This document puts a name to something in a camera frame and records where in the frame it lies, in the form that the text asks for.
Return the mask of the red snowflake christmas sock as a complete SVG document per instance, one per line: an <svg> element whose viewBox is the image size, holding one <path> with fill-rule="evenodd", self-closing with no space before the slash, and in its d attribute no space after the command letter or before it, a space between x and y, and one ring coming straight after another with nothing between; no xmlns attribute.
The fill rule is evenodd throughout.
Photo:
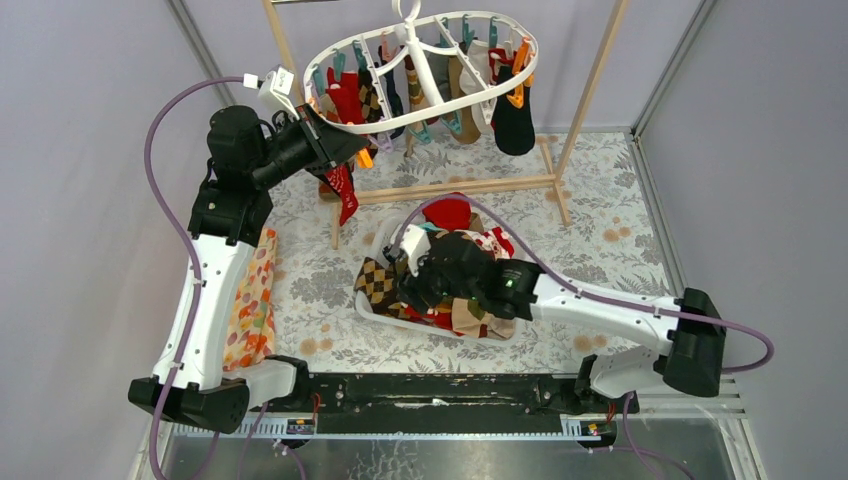
<svg viewBox="0 0 848 480"><path fill-rule="evenodd" d="M347 164L342 164L324 175L325 183L339 197L341 213L339 226L344 226L359 208L352 173Z"/></svg>

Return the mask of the dark navy sock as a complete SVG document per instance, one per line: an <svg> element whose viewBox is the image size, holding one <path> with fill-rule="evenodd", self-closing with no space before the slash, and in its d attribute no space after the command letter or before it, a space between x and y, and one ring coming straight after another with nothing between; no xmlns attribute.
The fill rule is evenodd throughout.
<svg viewBox="0 0 848 480"><path fill-rule="evenodd" d="M515 107L507 98L501 95L497 98L492 118L492 127L497 148L510 156L521 156L529 153L535 147L535 128L531 114L531 91L523 87L523 106Z"/></svg>

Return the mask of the white round clip hanger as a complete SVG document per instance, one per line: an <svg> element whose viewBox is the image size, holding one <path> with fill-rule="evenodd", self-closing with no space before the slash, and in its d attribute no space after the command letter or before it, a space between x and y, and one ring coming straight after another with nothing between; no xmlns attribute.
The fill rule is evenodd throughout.
<svg viewBox="0 0 848 480"><path fill-rule="evenodd" d="M339 123L337 125L339 128L366 135L388 132L475 105L480 107L481 118L493 124L499 100L508 102L517 110L529 104L528 92L533 84L534 72L538 64L539 44L536 38L514 19L487 11L458 11L421 17L419 1L413 3L408 13L402 11L399 1L392 3L392 9L400 16L400 23L354 35L333 44L320 52L310 62L304 73L305 99L309 103L316 103L319 82L314 79L314 75L319 72L319 67L324 61L340 54L343 49L351 49L359 65L369 72L371 84L376 89L378 106L381 109L380 119L362 124ZM464 51L460 42L448 29L450 20L466 23L469 19L488 20L493 28L499 25L509 28L510 35L516 39L518 49L511 57L502 58L495 51L498 45L493 44L487 49L486 64L474 62L471 59L471 52ZM367 42L389 33L395 35L401 50L384 64L375 66L371 63L372 57L367 48ZM457 99L444 99L430 66L430 61L435 57L457 59L463 71L473 80L472 91ZM391 112L387 91L382 86L381 78L407 59L412 62L420 93L428 102L428 106L403 115L395 115Z"/></svg>

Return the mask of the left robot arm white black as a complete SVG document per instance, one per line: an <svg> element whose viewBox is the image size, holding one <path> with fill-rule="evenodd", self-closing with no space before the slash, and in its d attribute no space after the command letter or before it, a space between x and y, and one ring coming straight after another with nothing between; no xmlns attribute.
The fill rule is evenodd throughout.
<svg viewBox="0 0 848 480"><path fill-rule="evenodd" d="M128 389L129 402L140 409L230 434L250 409L269 400L288 411L309 401L303 361L273 355L226 371L223 360L237 290L273 208L271 188L300 171L343 166L369 144L309 105L295 113L278 126L242 105L211 116L207 175L181 232L189 261L174 323L151 375L132 380Z"/></svg>

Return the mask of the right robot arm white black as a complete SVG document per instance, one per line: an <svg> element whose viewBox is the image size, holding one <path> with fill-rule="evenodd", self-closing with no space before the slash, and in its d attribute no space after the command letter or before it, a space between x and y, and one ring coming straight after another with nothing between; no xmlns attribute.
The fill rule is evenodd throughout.
<svg viewBox="0 0 848 480"><path fill-rule="evenodd" d="M597 412L612 399L660 383L695 397L719 393L726 330L698 321L716 312L703 291L651 298L595 288L534 262L496 259L460 232L435 235L410 226L399 251L397 295L419 314L462 299L474 314L563 322L634 343L623 353L584 359L573 386L583 410Z"/></svg>

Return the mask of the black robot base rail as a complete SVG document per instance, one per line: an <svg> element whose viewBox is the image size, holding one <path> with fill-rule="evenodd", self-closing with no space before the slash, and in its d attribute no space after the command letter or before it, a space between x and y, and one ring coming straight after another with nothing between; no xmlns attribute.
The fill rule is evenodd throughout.
<svg viewBox="0 0 848 480"><path fill-rule="evenodd" d="M313 373L269 412L316 420L320 434L553 434L565 416L638 412L572 375Z"/></svg>

